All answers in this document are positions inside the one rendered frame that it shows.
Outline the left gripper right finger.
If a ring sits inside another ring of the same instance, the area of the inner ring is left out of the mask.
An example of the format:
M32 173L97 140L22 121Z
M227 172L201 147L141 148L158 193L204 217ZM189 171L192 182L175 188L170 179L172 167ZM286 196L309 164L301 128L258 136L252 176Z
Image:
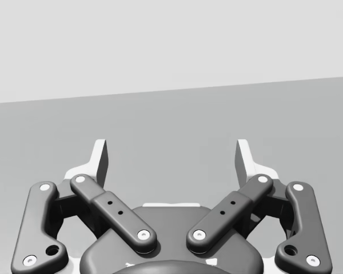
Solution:
M223 198L186 236L192 253L210 251L231 229L247 237L266 217L280 221L286 239L274 263L287 274L332 274L332 260L313 187L284 185L278 173L256 163L246 139L237 140L235 168L239 189Z

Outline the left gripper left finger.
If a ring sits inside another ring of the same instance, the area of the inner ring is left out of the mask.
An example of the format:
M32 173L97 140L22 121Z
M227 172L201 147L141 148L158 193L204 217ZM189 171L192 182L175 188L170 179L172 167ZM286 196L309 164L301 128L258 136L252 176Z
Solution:
M136 253L156 249L155 230L114 193L104 190L108 160L106 140L98 139L90 160L69 169L61 184L31 186L11 261L12 274L56 274L66 268L69 255L57 235L64 219L74 215L96 237L110 228Z

